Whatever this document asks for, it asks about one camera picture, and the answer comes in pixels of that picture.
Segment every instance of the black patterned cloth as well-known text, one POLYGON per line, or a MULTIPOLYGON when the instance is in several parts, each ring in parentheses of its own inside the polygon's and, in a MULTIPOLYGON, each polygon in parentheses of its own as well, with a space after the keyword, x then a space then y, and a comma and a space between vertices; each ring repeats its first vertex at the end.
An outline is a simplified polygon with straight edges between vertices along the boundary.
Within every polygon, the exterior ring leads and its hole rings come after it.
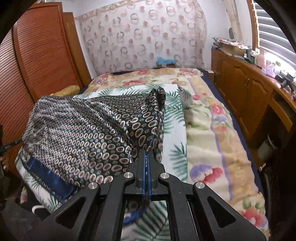
POLYGON ((107 183, 137 161, 161 155, 165 91, 93 99, 40 98, 19 152, 24 167, 61 201, 90 182, 107 183))

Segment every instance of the purple stripe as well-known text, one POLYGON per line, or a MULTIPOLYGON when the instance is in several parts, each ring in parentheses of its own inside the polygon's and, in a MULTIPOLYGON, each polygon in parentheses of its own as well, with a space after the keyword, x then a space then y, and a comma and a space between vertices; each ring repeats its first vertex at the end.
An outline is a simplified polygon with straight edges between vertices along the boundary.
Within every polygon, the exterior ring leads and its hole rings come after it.
MULTIPOLYGON (((188 80, 188 82, 190 83, 190 85, 191 85, 191 87, 192 87, 192 89, 193 89, 193 91, 194 91, 194 93, 195 94, 198 94, 198 93, 196 93, 196 91, 195 91, 195 89, 194 89, 194 86, 191 84, 191 81, 189 80, 189 79, 187 79, 188 80)), ((223 166, 223 169, 224 169, 224 174, 225 174, 225 176, 226 176, 226 179, 227 179, 227 181, 228 181, 228 192, 229 192, 229 198, 230 198, 230 201, 233 199, 233 194, 232 194, 232 186, 231 186, 231 182, 230 182, 230 179, 229 179, 229 175, 228 175, 228 171, 227 171, 227 166, 226 166, 226 161, 225 161, 225 156, 224 156, 224 154, 221 152, 221 148, 220 148, 220 143, 219 143, 219 141, 218 141, 218 135, 215 133, 215 131, 214 131, 214 129, 213 129, 213 125, 212 125, 212 123, 213 123, 213 112, 211 111, 211 109, 210 109, 210 112, 211 112, 211 115, 212 115, 212 118, 211 118, 211 131, 214 133, 214 135, 215 135, 215 142, 216 142, 216 147, 217 147, 217 150, 218 150, 218 152, 219 152, 219 154, 221 155, 221 157, 222 157, 222 166, 223 166)))

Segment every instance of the metal pivot bolt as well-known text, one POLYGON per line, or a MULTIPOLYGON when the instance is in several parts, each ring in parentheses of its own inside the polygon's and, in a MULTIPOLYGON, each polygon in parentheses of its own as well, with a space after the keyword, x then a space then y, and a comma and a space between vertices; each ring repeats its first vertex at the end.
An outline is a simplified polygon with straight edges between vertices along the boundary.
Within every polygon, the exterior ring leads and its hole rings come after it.
POLYGON ((198 189, 203 189, 205 187, 205 184, 203 182, 197 182, 195 184, 195 186, 198 188, 198 189))
POLYGON ((98 184, 96 182, 92 182, 89 184, 89 189, 96 189, 98 187, 98 184))
POLYGON ((166 173, 166 172, 163 172, 162 174, 160 174, 160 177, 161 177, 162 179, 167 179, 167 178, 170 177, 170 175, 169 175, 168 173, 166 173))
POLYGON ((131 172, 126 172, 126 173, 124 174, 124 177, 125 177, 125 178, 131 178, 131 177, 133 177, 133 174, 132 174, 131 172))

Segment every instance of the wooden wardrobe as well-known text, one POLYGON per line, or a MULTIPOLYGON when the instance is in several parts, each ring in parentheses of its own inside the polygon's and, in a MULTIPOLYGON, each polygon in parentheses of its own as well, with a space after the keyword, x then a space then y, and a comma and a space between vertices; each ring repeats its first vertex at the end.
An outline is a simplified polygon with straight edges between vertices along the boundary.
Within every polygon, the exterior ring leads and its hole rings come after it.
MULTIPOLYGON (((0 44, 0 124, 3 143, 21 138, 35 102, 69 85, 91 81, 73 15, 62 4, 34 4, 0 44)), ((8 151, 9 168, 21 145, 8 151)))

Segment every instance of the beige curtain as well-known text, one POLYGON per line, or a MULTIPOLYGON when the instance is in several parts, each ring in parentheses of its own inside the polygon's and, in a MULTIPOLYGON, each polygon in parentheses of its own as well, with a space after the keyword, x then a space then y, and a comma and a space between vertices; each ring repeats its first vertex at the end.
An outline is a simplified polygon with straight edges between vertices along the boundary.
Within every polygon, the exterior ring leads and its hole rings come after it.
POLYGON ((232 27, 234 39, 237 42, 242 41, 242 31, 239 24, 239 17, 237 13, 237 5, 235 3, 235 0, 222 0, 224 2, 225 8, 227 10, 227 14, 230 19, 230 24, 232 27))
POLYGON ((205 15, 196 0, 129 0, 78 17, 97 74, 156 67, 204 66, 205 15))

